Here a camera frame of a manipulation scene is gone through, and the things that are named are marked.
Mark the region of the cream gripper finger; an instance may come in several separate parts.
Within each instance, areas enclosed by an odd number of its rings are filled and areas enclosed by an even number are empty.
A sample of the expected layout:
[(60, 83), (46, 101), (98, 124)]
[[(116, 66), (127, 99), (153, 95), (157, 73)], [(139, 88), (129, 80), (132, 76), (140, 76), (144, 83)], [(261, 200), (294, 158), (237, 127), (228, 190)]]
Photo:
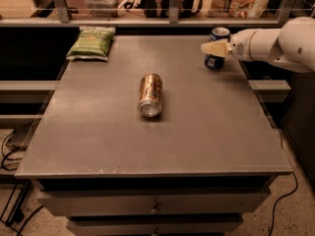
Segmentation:
[(231, 47), (226, 39), (220, 39), (202, 44), (201, 51), (207, 55), (226, 57), (231, 51)]

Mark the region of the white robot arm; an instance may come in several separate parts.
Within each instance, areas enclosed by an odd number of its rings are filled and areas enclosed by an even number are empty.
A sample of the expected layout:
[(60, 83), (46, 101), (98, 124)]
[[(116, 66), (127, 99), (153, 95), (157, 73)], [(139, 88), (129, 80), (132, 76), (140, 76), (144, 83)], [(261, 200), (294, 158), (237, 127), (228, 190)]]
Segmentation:
[(296, 73), (315, 72), (315, 19), (298, 17), (281, 29), (243, 29), (230, 40), (220, 39), (201, 45), (204, 54), (238, 61), (262, 61)]

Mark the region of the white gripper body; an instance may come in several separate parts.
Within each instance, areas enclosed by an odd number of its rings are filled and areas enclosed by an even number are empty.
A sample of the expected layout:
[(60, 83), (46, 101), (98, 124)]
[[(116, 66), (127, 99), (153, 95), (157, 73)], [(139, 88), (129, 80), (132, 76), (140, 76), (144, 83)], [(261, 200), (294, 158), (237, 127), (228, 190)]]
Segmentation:
[(230, 38), (231, 54), (240, 61), (274, 62), (282, 51), (280, 29), (244, 29)]

